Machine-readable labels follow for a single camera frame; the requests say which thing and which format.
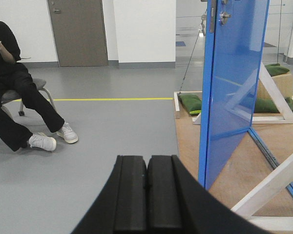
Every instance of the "wooden platform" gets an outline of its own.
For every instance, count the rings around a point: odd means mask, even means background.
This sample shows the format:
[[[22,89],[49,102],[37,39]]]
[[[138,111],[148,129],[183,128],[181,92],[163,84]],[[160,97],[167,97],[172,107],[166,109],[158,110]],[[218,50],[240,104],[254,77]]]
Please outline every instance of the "wooden platform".
[[[175,123],[180,159],[197,179],[200,125],[192,124],[192,117],[182,106],[180,118],[175,119]],[[293,153],[293,124],[255,124],[253,128],[279,163]],[[209,192],[232,208],[271,171],[272,168],[253,139],[246,134]],[[293,199],[284,189],[254,215],[293,216]]]

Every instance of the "yellow line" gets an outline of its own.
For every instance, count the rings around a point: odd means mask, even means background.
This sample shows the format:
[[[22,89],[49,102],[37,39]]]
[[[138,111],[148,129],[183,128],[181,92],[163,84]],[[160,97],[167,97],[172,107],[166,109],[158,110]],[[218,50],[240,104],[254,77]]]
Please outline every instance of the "yellow line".
[[[56,98],[54,101],[144,101],[144,100],[173,100],[172,97],[133,97],[133,98]]]

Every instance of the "green cushion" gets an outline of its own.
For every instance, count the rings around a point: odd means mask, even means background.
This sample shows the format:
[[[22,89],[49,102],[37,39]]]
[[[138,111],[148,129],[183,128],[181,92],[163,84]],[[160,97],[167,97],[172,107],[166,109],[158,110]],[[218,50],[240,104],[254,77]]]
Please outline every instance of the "green cushion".
[[[293,112],[292,98],[288,97],[285,101]],[[254,113],[279,113],[279,111],[272,100],[257,98]]]
[[[192,116],[201,113],[202,101],[195,94],[179,94],[179,100],[183,104],[184,108]]]
[[[288,73],[290,70],[286,67],[280,66],[280,63],[265,65],[271,77]]]

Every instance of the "black shirt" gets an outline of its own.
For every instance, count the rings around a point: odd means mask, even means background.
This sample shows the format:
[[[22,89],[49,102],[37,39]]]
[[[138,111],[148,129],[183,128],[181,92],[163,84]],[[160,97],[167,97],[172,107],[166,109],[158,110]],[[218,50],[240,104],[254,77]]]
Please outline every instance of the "black shirt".
[[[4,22],[0,21],[0,41],[7,49],[8,52],[12,54],[15,61],[19,61],[21,50],[15,39],[15,36],[11,29]],[[4,76],[10,73],[13,73],[18,70],[26,69],[21,63],[10,64],[3,60],[0,54],[0,76]]]

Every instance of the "shoe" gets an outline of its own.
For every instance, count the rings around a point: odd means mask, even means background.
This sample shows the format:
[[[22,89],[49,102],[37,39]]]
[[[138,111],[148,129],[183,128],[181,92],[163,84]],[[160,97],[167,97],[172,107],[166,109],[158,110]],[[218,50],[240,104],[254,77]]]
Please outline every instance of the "shoe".
[[[63,124],[62,128],[57,132],[57,135],[62,137],[69,144],[73,144],[78,141],[77,134],[66,122]]]
[[[34,133],[28,140],[30,147],[38,147],[47,151],[53,151],[57,147],[57,141],[44,133]]]

